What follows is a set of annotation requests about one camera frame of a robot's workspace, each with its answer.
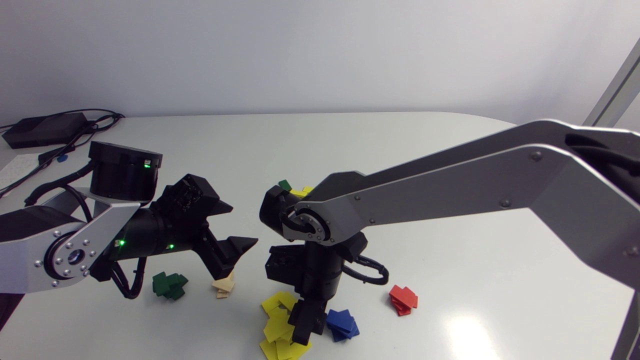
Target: small blue object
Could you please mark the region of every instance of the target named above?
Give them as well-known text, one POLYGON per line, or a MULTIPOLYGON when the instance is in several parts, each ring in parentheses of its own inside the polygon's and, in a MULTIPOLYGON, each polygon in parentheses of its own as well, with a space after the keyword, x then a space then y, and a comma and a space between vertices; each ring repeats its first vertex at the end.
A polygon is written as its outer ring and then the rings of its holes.
POLYGON ((353 336, 360 334, 360 329, 349 310, 334 311, 329 310, 326 317, 326 324, 333 334, 333 341, 338 342, 344 339, 351 339, 353 336))

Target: green block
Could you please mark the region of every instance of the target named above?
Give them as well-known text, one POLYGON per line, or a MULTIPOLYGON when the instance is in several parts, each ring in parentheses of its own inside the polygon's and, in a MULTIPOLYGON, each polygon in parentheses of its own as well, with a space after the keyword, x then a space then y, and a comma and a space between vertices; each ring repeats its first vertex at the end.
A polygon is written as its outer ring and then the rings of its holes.
POLYGON ((182 274, 178 275, 178 277, 180 278, 180 286, 184 286, 187 282, 189 282, 189 280, 184 277, 182 274))
POLYGON ((166 274, 164 272, 161 272, 160 274, 157 274, 153 277, 152 288, 157 296, 164 295, 171 290, 171 287, 166 280, 166 274))
POLYGON ((287 190, 288 192, 291 191, 291 185, 289 185, 289 182, 287 180, 278 182, 278 186, 283 188, 284 190, 287 190))
POLYGON ((171 274, 166 277, 166 282, 169 283, 169 287, 173 287, 173 285, 178 285, 180 283, 180 277, 178 274, 171 274))
POLYGON ((184 295, 184 290, 181 287, 176 287, 171 292, 169 292, 167 298, 171 298, 173 300, 178 300, 184 295))

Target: yellow block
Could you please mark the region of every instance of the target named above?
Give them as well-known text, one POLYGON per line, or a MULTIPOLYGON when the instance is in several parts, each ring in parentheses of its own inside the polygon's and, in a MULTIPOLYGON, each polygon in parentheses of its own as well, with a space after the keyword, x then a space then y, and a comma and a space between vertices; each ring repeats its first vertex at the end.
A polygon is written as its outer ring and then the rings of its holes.
POLYGON ((293 311, 293 305, 295 305, 297 302, 296 298, 294 298, 293 295, 291 295, 291 293, 289 293, 288 291, 281 291, 278 294, 278 300, 280 301, 280 303, 284 305, 284 307, 286 307, 289 311, 293 311))
POLYGON ((293 341, 293 330, 287 332, 280 337, 280 340, 287 340, 289 343, 293 341))
POLYGON ((276 353, 278 360, 286 360, 291 357, 291 343, 287 340, 276 340, 276 353))
POLYGON ((265 313, 269 313, 271 310, 275 309, 276 307, 280 306, 280 294, 282 293, 282 291, 278 292, 276 295, 273 295, 272 297, 268 298, 267 300, 262 302, 262 308, 264 310, 265 313))
POLYGON ((293 329, 293 325, 287 323, 287 316, 274 316, 267 320, 267 326, 265 326, 263 331, 267 340, 272 343, 293 329))
POLYGON ((307 350, 311 348, 311 343, 305 345, 300 345, 299 343, 291 343, 291 349, 289 350, 291 357, 293 359, 297 359, 301 357, 307 350))
POLYGON ((299 197, 299 198, 303 198, 303 197, 307 196, 307 193, 299 192, 299 191, 293 190, 293 189, 291 189, 291 191, 289 191, 289 192, 292 193, 293 195, 299 197))
POLYGON ((262 352, 268 360, 278 360, 278 351, 276 350, 276 343, 270 343, 267 339, 262 340, 260 343, 262 352))

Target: black cable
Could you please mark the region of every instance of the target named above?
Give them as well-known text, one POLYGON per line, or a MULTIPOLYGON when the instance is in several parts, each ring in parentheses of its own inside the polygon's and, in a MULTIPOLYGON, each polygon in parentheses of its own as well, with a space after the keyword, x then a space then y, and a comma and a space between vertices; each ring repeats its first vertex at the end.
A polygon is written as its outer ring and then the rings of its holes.
MULTIPOLYGON (((82 128, 82 130, 80 130, 79 133, 76 134, 76 136, 69 143, 67 143, 65 146, 63 146, 63 147, 61 147, 59 149, 56 149, 56 150, 59 150, 59 151, 55 151, 55 153, 52 156, 48 157, 46 160, 41 161, 39 166, 37 166, 35 169, 33 169, 26 176, 20 178, 19 180, 17 180, 16 182, 14 182, 12 184, 9 184, 8 186, 5 186, 4 188, 0 189, 0 199, 3 196, 5 196, 8 192, 12 191, 13 189, 15 189, 18 186, 20 186, 22 183, 27 181, 30 177, 34 176, 39 171, 41 171, 41 170, 45 169, 46 167, 48 167, 51 164, 51 162, 53 160, 55 160, 57 157, 59 157, 59 156, 61 156, 63 154, 66 154, 67 152, 73 151, 78 146, 82 146, 82 145, 88 143, 95 133, 106 131, 106 130, 110 129, 120 119, 125 117, 121 113, 117 113, 117 112, 115 112, 113 110, 100 109, 100 108, 86 108, 86 109, 69 110, 69 111, 63 111, 63 112, 55 113, 55 114, 51 114, 51 115, 46 115, 45 117, 53 117, 53 116, 64 115, 64 114, 68 114, 68 113, 78 113, 78 112, 82 112, 82 111, 104 111, 104 112, 107 112, 109 114, 98 118, 96 121, 89 121, 88 122, 88 126, 82 128), (105 120, 107 120, 109 118, 113 119, 113 121, 110 124, 108 124, 106 126, 102 126, 102 127, 99 127, 97 125, 99 122, 105 121, 105 120), (83 135, 89 135, 89 134, 91 134, 91 136, 89 136, 89 138, 87 140, 85 140, 84 142, 80 143, 79 145, 74 145, 75 142, 78 141, 78 139, 80 139, 80 137, 82 137, 83 135)), ((5 128, 5 127, 11 127, 11 126, 14 126, 14 125, 15 124, 6 125, 6 126, 0 126, 0 129, 5 128)))
POLYGON ((382 276, 381 277, 369 277, 369 276, 366 276, 364 274, 361 274, 361 273, 357 272, 356 270, 353 270, 352 268, 350 268, 350 267, 348 267, 346 265, 342 266, 342 272, 344 272, 345 274, 351 276, 354 279, 358 279, 358 280, 360 280, 362 282, 368 282, 369 284, 385 285, 386 283, 389 282, 389 271, 381 263, 379 263, 379 262, 377 262, 377 261, 375 261, 373 259, 366 258, 366 257, 364 257, 362 255, 360 255, 357 258, 355 258, 353 260, 353 262, 357 263, 357 264, 360 264, 362 266, 366 266, 368 268, 374 268, 382 276))
POLYGON ((62 154, 66 153, 66 151, 71 148, 72 146, 74 146, 74 143, 83 135, 82 133, 84 132, 84 130, 77 134, 68 144, 66 144, 65 146, 59 148, 59 151, 56 152, 55 154, 53 154, 51 157, 49 157, 47 160, 41 162, 39 164, 39 166, 37 166, 35 169, 33 169, 30 173, 28 173, 27 175, 25 175, 24 177, 20 178, 19 180, 17 180, 16 182, 9 184, 8 186, 5 186, 4 188, 2 188, 0 190, 0 199, 5 196, 8 192, 12 191, 13 189, 17 188, 18 186, 20 186, 24 181, 27 181, 30 177, 34 176, 35 174, 37 174, 39 171, 41 171, 42 169, 48 167, 51 162, 56 159, 58 156, 61 156, 62 154))
POLYGON ((631 158, 630 156, 620 154, 619 152, 596 146, 572 146, 575 152, 581 156, 608 163, 617 167, 621 167, 631 176, 640 176, 640 160, 631 158))
POLYGON ((145 277, 145 267, 147 265, 147 258, 138 258, 138 266, 134 270, 136 273, 135 278, 133 279, 133 285, 129 288, 129 281, 127 280, 126 275, 122 271, 120 264, 115 262, 113 267, 111 268, 111 280, 116 284, 120 293, 127 299, 135 299, 140 295, 140 291, 142 290, 142 282, 145 277))
POLYGON ((80 179, 81 177, 85 176, 86 174, 89 174, 93 168, 95 167, 95 161, 91 160, 89 161, 89 163, 87 163, 83 168, 81 168, 80 170, 69 174, 67 176, 61 177, 58 180, 55 181, 51 181, 50 183, 45 183, 42 184, 40 186, 38 186, 37 188, 35 188, 35 190, 33 190, 33 192, 31 192, 31 195, 29 195, 29 197, 27 197, 26 199, 24 199, 24 204, 25 206, 31 206, 33 204, 35 204, 38 199, 48 193, 49 191, 55 189, 55 188, 60 188, 64 185, 67 185, 73 181, 76 181, 78 179, 80 179))
POLYGON ((90 222, 91 220, 93 220, 93 217, 91 216, 91 211, 89 210, 89 205, 86 204, 84 197, 82 197, 82 195, 80 195, 80 193, 76 189, 72 188, 69 185, 63 185, 61 186, 61 188, 65 189, 73 197, 76 198, 76 200, 78 201, 78 204, 82 208, 82 211, 84 213, 84 218, 86 219, 86 221, 90 222))

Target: white wall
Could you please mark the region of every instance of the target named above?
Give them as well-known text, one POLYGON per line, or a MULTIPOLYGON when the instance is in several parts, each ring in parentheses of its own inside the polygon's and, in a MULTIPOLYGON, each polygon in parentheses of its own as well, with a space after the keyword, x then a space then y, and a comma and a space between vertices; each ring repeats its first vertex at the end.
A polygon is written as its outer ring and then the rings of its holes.
POLYGON ((0 122, 101 106, 581 124, 638 15, 629 0, 2 0, 0 122))

